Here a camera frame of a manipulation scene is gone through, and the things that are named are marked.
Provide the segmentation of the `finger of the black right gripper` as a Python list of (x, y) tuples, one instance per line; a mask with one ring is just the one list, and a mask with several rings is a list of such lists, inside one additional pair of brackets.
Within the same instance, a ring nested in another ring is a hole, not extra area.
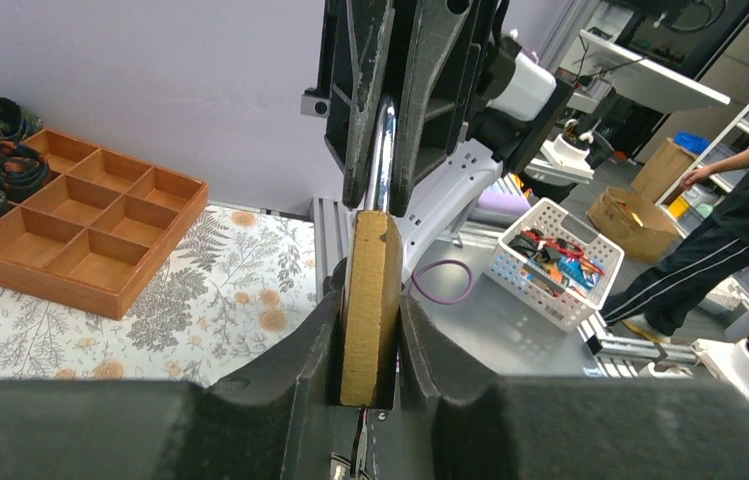
[(403, 217), (415, 187), (453, 153), (480, 67), (478, 1), (398, 1), (390, 91), (398, 97), (390, 213)]
[(342, 203), (356, 208), (370, 178), (374, 133), (394, 20), (390, 1), (332, 1), (325, 142), (343, 174)]

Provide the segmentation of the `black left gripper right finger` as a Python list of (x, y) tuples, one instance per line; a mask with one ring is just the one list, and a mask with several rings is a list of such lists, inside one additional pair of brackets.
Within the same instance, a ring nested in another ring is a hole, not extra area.
[(500, 375), (400, 306), (403, 479), (749, 479), (749, 404), (713, 380)]

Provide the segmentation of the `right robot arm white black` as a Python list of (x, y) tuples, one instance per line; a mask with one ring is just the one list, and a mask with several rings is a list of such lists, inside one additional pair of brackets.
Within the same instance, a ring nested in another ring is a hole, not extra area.
[[(500, 174), (490, 160), (454, 156), (462, 129), (486, 103), (505, 1), (328, 1), (318, 80), (309, 95), (326, 120), (324, 140), (355, 210), (377, 181), (373, 154), (394, 149), (388, 210), (411, 273), (433, 240)], [(392, 106), (396, 131), (378, 118)]]

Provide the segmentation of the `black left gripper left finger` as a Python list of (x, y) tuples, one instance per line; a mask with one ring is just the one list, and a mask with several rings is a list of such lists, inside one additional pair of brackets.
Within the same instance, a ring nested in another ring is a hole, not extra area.
[(327, 479), (345, 269), (290, 336), (209, 387), (0, 380), (0, 479)]

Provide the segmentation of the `brass padlock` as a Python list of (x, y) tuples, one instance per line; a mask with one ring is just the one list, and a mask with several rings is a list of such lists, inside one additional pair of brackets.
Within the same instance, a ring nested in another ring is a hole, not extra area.
[(392, 96), (378, 107), (369, 151), (370, 176), (353, 222), (343, 290), (340, 403), (393, 406), (403, 247), (389, 213), (398, 111)]

